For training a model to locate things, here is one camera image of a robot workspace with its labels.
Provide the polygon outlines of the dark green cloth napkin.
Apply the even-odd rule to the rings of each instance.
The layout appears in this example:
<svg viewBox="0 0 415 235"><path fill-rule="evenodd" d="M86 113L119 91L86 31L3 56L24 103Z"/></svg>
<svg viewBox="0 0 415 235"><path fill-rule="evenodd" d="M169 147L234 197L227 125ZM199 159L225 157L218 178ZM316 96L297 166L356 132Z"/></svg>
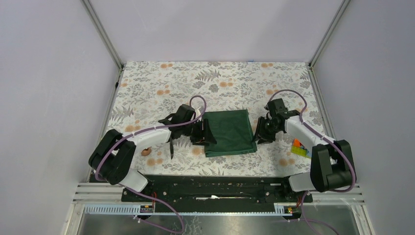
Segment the dark green cloth napkin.
<svg viewBox="0 0 415 235"><path fill-rule="evenodd" d="M205 147L206 157L243 155L257 151L247 110L206 112L203 118L208 121L217 141Z"/></svg>

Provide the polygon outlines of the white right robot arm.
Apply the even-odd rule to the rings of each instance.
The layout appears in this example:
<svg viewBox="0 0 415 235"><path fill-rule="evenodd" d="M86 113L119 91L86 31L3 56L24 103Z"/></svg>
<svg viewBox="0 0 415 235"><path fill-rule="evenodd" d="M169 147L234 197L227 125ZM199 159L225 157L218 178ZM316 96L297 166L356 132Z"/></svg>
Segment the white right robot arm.
<svg viewBox="0 0 415 235"><path fill-rule="evenodd" d="M283 100L274 99L267 103L265 117L259 117L253 141L268 144L276 141L279 132L289 134L311 152L308 172L291 175L281 187L281 197L294 201L302 191L338 191L352 189L356 183L350 144L337 141L314 130L297 110L288 110Z"/></svg>

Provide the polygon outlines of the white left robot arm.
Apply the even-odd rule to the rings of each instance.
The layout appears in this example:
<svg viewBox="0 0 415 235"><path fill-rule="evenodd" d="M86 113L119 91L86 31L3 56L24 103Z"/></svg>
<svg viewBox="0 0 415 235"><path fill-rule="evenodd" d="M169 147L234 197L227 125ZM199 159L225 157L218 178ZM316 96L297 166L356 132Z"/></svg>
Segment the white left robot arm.
<svg viewBox="0 0 415 235"><path fill-rule="evenodd" d="M203 114L197 114L194 108L183 104L175 113L159 120L153 127L131 134L111 129L91 154L88 164L95 170L97 180L130 188L138 200L146 201L152 194L149 180L131 168L136 150L145 150L163 143L171 144L181 136L189 137L193 145L216 144L208 120L202 118Z"/></svg>

